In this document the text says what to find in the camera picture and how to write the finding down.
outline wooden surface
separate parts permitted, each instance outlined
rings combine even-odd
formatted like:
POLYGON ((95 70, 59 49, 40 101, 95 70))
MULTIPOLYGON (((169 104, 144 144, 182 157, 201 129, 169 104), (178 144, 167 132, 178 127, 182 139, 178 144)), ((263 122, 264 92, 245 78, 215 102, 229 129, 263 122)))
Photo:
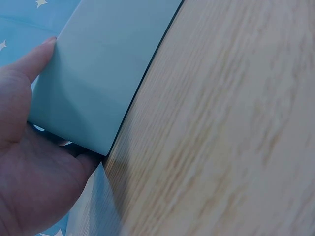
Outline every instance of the wooden surface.
POLYGON ((73 235, 315 235, 314 52, 314 0, 186 0, 73 235))

